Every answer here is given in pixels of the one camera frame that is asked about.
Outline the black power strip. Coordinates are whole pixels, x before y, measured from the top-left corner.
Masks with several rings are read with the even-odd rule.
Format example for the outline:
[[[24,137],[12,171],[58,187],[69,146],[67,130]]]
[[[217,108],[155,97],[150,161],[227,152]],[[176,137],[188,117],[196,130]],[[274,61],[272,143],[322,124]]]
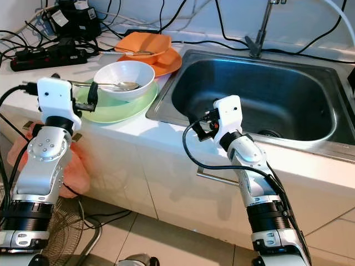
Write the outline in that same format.
[[[71,45],[53,45],[49,48],[23,48],[10,61],[13,71],[57,68],[73,64],[84,64],[89,58],[85,50]]]

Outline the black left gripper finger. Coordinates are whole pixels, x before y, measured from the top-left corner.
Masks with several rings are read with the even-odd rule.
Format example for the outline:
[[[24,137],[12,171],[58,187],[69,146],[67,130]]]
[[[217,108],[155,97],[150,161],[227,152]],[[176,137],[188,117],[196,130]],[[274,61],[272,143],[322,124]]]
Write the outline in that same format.
[[[89,90],[87,91],[87,103],[84,104],[83,110],[94,112],[96,106],[98,104],[98,91],[99,91],[99,84],[97,82],[92,81]]]

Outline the slim long utensil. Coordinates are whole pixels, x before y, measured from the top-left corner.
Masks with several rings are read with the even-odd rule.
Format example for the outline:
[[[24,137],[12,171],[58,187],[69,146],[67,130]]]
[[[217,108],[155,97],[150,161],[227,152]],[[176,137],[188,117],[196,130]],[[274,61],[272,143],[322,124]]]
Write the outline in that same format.
[[[99,51],[99,53],[102,55],[129,55],[129,56],[154,55],[153,52],[149,52],[149,51],[133,52],[133,51],[122,51],[122,50],[102,50],[102,51]]]

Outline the white bowl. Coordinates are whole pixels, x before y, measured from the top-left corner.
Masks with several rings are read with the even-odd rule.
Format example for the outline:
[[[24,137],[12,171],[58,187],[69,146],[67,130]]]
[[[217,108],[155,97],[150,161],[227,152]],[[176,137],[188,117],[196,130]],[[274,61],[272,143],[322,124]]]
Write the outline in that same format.
[[[120,101],[134,101],[149,91],[149,86],[155,78],[155,70],[150,64],[126,60],[107,64],[99,69],[93,81],[100,84],[100,89],[111,98]],[[106,87],[102,84],[119,84],[123,81],[135,82],[139,86],[134,90],[116,91],[115,87]]]

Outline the black power adapter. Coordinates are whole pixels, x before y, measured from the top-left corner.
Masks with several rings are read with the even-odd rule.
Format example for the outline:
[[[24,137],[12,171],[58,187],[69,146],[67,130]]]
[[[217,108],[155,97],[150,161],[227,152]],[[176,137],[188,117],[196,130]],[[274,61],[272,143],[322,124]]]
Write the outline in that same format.
[[[96,10],[87,0],[57,0],[43,18],[58,37],[91,40],[102,33]]]

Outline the stainless steel kitchen sink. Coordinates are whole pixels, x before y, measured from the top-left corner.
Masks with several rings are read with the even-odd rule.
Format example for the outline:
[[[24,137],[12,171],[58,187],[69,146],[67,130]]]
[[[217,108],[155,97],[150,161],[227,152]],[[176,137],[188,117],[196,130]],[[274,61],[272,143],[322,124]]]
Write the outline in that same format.
[[[255,140],[355,163],[355,108],[326,66],[187,50],[146,115],[188,126],[231,95]]]

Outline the green plate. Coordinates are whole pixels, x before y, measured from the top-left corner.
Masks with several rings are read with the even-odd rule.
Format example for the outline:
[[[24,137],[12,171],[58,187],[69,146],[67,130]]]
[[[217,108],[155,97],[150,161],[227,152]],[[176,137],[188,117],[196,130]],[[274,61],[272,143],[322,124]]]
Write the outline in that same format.
[[[158,95],[159,86],[153,81],[148,91],[134,101],[121,101],[109,96],[106,92],[98,90],[97,108],[93,112],[80,111],[82,119],[102,124],[121,122],[147,110]]]

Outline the orange bowl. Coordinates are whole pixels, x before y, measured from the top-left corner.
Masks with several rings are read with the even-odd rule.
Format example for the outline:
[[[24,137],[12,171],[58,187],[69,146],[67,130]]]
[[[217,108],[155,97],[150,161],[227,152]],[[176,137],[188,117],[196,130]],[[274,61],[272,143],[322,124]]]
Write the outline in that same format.
[[[120,40],[116,44],[114,50],[122,51],[149,51],[153,52],[154,55],[148,56],[129,56],[131,58],[149,58],[152,56],[160,55],[168,50],[171,46],[172,38],[169,35],[155,34],[155,33],[145,33],[145,32],[134,32],[130,33],[124,39]]]

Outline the orange plate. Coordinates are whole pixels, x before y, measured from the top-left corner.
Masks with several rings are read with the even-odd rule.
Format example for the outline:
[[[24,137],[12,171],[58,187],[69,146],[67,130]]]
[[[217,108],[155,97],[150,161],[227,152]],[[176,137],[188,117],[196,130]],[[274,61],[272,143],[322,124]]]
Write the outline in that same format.
[[[173,48],[168,48],[167,51],[160,55],[152,56],[149,58],[131,58],[128,56],[122,56],[117,61],[127,61],[127,60],[135,60],[142,63],[150,64],[155,72],[155,76],[163,76],[165,74],[174,73],[178,69],[180,69],[182,65],[181,55]]]

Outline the orange plastic bag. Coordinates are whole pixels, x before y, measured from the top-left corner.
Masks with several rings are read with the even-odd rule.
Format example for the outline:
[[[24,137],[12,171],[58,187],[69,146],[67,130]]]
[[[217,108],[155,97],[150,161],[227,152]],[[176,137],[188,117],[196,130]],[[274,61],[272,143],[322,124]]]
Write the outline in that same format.
[[[29,129],[34,129],[35,125],[38,123],[39,121],[31,121]],[[27,131],[23,131],[25,137],[28,139],[32,136],[29,129]],[[7,147],[2,147],[2,151],[7,153],[6,155],[3,155],[3,162],[5,163],[5,166],[10,167],[8,168],[9,170],[11,170],[11,167],[16,161],[16,157],[25,144],[27,144],[27,142],[23,139],[23,137],[16,137],[9,149]],[[90,189],[90,175],[82,162],[82,157],[85,157],[85,152],[77,142],[72,142],[70,149],[72,152],[72,158],[68,164],[68,167],[64,170],[63,184],[68,185],[74,192],[78,192],[79,195],[82,195],[82,193],[89,192]],[[28,155],[24,154],[21,158],[20,165],[18,166],[19,171],[25,167],[27,160]],[[77,196],[76,193],[71,192],[71,190],[66,188],[64,185],[61,185],[60,188],[61,197],[74,198]]]

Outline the steel sink faucet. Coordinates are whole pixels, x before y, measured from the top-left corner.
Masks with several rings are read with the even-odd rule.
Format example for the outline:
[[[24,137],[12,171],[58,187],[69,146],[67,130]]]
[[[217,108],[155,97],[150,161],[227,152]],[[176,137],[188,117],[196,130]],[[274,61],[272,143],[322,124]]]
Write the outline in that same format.
[[[279,4],[286,4],[287,0],[268,0],[266,4],[266,8],[263,14],[263,20],[261,26],[258,30],[257,36],[255,40],[252,40],[248,35],[245,36],[245,41],[247,44],[247,48],[249,49],[249,55],[252,58],[260,58],[261,53],[263,51],[263,44],[265,42],[266,34],[267,34],[267,26],[268,21],[274,6]]]

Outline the metal spoon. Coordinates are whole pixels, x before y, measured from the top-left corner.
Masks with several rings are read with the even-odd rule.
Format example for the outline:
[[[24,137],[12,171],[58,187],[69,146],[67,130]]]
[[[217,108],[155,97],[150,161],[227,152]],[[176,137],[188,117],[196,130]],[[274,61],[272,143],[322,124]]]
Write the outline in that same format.
[[[125,91],[132,91],[138,89],[140,84],[131,81],[120,81],[117,84],[111,83],[98,83],[98,82],[80,82],[80,81],[69,81],[71,85],[77,87],[89,87],[96,86],[100,89],[107,89],[109,91],[118,91],[118,92],[125,92]]]

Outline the white kitchen cabinet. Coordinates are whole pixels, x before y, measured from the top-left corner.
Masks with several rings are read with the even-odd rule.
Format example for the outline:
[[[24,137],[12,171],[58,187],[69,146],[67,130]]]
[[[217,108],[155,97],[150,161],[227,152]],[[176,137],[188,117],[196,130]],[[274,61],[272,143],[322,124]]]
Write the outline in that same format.
[[[196,176],[183,127],[140,114],[112,125],[83,121],[78,144],[89,197],[251,249],[238,186]],[[260,144],[286,188],[313,263],[355,266],[355,163]],[[231,170],[206,174],[236,181]]]

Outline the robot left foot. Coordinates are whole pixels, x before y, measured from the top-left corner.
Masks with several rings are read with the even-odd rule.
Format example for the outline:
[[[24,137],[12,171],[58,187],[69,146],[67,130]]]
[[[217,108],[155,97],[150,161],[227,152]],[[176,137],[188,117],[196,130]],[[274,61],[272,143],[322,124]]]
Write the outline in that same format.
[[[126,258],[118,261],[116,266],[152,266],[152,256],[147,253],[139,253],[127,256]]]

